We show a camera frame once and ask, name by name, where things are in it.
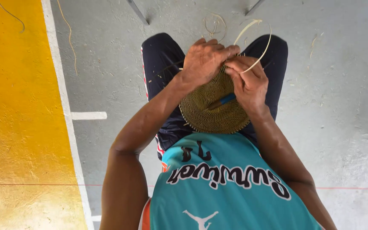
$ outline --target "hand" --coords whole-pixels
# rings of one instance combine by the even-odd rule
[[[268,106],[265,105],[268,78],[261,63],[258,62],[245,73],[239,73],[247,70],[256,61],[253,57],[236,56],[225,62],[225,72],[232,78],[236,99],[250,118],[261,117],[268,112]]]
[[[199,39],[187,52],[182,76],[186,82],[191,83],[193,89],[196,89],[215,77],[222,63],[239,52],[240,48],[237,45],[225,48],[222,44],[218,44],[217,39],[208,42],[204,38]]]

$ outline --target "blue-handled tool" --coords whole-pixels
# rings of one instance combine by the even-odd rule
[[[211,105],[208,106],[208,110],[213,110],[213,109],[216,109],[218,107],[220,107],[221,105],[229,102],[229,101],[232,101],[234,100],[236,97],[235,97],[235,94],[233,93],[230,93],[228,94],[227,96],[225,97],[222,97],[221,99],[217,100],[216,102],[212,103]]]

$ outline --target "dark pants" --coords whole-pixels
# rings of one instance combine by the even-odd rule
[[[253,41],[241,54],[259,58],[266,48],[269,35]],[[183,67],[185,54],[178,44],[166,33],[156,34],[141,45],[147,87],[148,100],[155,97]],[[278,112],[278,101],[282,90],[288,60],[288,45],[277,36],[272,35],[266,54],[261,64],[268,77],[268,92],[265,103],[268,105],[273,119]],[[156,136],[158,156],[161,159],[164,151],[170,148],[181,138],[191,134],[194,130],[186,125],[180,108],[177,106],[160,128]],[[257,146],[256,133],[251,123],[239,131]]]

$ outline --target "person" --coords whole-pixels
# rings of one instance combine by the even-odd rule
[[[237,45],[202,38],[184,55],[165,33],[142,44],[149,102],[110,148],[101,230],[336,229],[312,176],[275,123],[287,43],[272,35],[261,61],[241,73],[268,39],[256,39],[242,53]],[[223,64],[251,122],[234,134],[195,132],[178,104]],[[154,136],[163,170],[149,198],[139,155]]]

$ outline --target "gray floor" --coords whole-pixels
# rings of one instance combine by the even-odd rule
[[[51,1],[71,111],[108,114],[106,120],[74,121],[86,184],[103,182],[110,144],[147,101],[140,53],[146,38],[167,32],[186,52],[201,35],[208,37],[202,18],[215,12],[227,25],[221,43],[230,45],[259,18],[289,45],[278,125],[313,175],[337,227],[368,229],[368,190],[345,189],[368,188],[368,1],[267,0],[250,17],[244,12],[255,0],[135,2],[150,26],[141,27],[125,0],[61,1],[72,27],[76,76],[69,29]],[[216,38],[223,36],[221,26]],[[245,37],[250,43],[268,31],[267,24],[248,30],[241,49]],[[154,185],[161,168],[155,142],[140,161]],[[87,190],[92,215],[100,215],[101,187]]]

